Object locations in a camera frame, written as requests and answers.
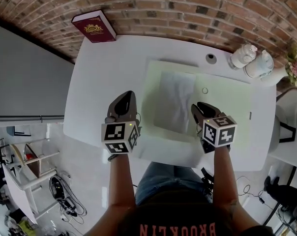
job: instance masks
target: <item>tattoo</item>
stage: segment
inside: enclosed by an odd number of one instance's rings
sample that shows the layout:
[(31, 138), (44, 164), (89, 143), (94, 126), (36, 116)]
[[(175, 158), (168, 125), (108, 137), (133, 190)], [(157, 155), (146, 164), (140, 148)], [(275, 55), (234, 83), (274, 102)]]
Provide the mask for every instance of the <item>tattoo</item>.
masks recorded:
[(236, 206), (237, 206), (237, 200), (232, 201), (229, 207), (229, 216), (231, 219), (233, 219)]

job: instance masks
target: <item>flower bouquet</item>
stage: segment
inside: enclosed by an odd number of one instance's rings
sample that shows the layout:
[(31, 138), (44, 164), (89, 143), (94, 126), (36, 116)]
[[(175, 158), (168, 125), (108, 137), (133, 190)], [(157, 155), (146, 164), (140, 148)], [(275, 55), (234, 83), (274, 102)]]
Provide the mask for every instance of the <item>flower bouquet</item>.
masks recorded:
[(286, 58), (288, 60), (285, 70), (292, 85), (297, 87), (297, 45), (292, 45)]

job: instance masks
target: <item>white vase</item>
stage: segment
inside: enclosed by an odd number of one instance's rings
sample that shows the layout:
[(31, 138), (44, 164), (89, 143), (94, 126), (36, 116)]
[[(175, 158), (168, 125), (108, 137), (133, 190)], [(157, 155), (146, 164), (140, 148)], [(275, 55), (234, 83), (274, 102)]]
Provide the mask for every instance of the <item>white vase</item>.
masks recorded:
[(285, 67), (273, 69), (270, 75), (261, 78), (261, 85), (265, 87), (271, 87), (276, 85), (282, 78), (288, 76)]

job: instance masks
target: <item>small ring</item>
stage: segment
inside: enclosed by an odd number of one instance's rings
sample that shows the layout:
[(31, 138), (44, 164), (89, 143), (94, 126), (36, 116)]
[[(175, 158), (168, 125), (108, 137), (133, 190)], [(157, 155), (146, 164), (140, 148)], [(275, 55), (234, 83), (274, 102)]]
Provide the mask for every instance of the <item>small ring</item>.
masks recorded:
[(207, 94), (208, 93), (208, 89), (207, 88), (202, 88), (202, 93)]

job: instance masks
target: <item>black t-shirt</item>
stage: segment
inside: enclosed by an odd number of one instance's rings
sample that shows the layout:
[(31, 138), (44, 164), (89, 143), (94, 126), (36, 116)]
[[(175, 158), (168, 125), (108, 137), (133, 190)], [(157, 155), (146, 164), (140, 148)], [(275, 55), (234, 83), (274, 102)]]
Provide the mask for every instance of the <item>black t-shirt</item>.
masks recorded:
[[(233, 236), (230, 218), (190, 189), (165, 190), (130, 210), (118, 226), (120, 236)], [(257, 226), (241, 236), (272, 236)]]

